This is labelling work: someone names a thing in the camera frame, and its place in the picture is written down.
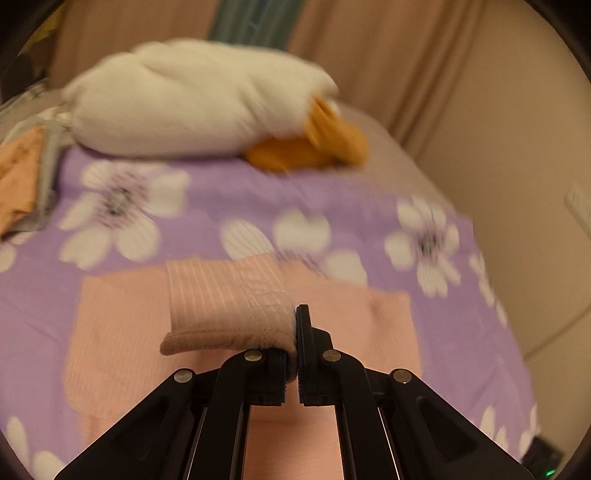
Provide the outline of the pink striped garment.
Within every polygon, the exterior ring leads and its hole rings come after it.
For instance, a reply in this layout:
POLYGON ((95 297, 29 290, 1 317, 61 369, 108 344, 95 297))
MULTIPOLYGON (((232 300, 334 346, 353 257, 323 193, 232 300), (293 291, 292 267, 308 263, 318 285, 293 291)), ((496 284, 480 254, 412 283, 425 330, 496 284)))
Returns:
POLYGON ((329 279, 297 261, 197 258, 90 276, 81 285, 65 393, 90 444, 180 368, 215 369, 240 350, 296 345, 294 311, 370 369, 422 362, 403 291, 329 279))

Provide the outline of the purple floral bed sheet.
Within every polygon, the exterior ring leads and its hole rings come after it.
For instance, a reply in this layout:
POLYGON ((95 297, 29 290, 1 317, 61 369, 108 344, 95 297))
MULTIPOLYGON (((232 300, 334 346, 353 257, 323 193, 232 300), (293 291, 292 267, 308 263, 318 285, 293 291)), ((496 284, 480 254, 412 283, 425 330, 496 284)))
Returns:
POLYGON ((348 292, 405 292, 426 383, 507 453, 538 433, 531 379, 472 223, 418 196, 236 159, 123 161, 73 148, 44 228, 1 245, 1 429, 36 479, 81 452, 64 389, 82 285, 197 256, 273 254, 348 292))

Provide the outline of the white power strip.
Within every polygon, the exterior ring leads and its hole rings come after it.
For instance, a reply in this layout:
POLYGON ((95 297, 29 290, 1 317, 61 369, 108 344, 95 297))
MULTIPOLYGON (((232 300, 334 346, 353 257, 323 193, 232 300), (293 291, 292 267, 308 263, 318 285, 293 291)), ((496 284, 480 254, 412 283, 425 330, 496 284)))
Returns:
POLYGON ((591 236, 590 196, 577 183, 573 183, 565 194, 564 203, 585 234, 591 236))

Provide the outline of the orange folded garment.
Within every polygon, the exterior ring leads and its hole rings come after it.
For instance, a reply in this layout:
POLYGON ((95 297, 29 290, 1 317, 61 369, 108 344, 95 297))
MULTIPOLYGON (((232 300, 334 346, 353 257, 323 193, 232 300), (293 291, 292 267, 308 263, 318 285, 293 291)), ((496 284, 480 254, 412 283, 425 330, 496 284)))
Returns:
POLYGON ((36 207, 45 137, 39 125, 1 147, 1 235, 36 207))

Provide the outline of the grey folded garment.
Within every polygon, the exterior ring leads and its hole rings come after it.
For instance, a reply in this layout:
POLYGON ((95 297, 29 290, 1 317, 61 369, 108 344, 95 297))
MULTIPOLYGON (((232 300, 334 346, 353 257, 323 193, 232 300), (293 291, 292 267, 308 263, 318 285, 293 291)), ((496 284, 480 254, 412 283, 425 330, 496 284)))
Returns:
POLYGON ((12 141, 27 130, 42 126, 45 140, 39 162, 37 203, 34 210, 8 229, 9 233, 34 232, 46 226, 57 203, 57 174, 61 158, 72 144, 70 127, 65 121, 44 119, 39 115, 29 117, 14 127, 6 139, 12 141))

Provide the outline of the white plush duck toy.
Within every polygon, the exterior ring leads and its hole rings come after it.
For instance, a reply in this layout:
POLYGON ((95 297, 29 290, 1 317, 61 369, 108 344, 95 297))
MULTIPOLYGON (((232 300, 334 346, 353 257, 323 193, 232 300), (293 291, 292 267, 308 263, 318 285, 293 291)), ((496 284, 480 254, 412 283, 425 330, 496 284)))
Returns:
POLYGON ((270 48, 148 42, 103 58, 61 94, 74 138, 108 155, 242 156, 276 173, 359 167, 368 156, 327 71, 270 48))

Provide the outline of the beige curtain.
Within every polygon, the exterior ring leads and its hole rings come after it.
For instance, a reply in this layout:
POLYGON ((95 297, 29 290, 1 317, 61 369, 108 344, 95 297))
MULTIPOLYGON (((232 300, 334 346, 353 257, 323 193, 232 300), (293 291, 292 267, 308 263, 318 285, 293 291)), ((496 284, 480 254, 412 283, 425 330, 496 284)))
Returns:
MULTIPOLYGON (((211 37, 219 1, 68 1, 49 67, 64 86, 101 58, 147 41, 211 37)), ((419 156, 475 40, 482 1, 280 1, 287 52, 314 61, 342 99, 419 156)))

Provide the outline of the blue window blind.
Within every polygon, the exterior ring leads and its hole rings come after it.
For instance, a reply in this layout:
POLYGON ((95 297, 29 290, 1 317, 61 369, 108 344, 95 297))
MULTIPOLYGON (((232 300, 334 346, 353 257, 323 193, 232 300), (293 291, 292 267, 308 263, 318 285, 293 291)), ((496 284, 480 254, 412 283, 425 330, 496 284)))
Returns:
POLYGON ((283 50, 304 7, 303 0, 223 0, 208 39, 283 50))

